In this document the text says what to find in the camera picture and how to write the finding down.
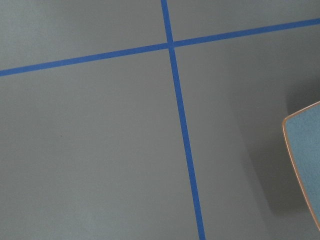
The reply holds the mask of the grey square plate orange rim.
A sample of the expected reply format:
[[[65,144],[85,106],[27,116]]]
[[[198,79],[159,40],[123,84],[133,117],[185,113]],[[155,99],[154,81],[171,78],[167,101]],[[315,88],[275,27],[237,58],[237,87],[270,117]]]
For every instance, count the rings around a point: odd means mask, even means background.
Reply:
[[[288,155],[307,207],[320,227],[320,103],[284,118],[281,124]]]

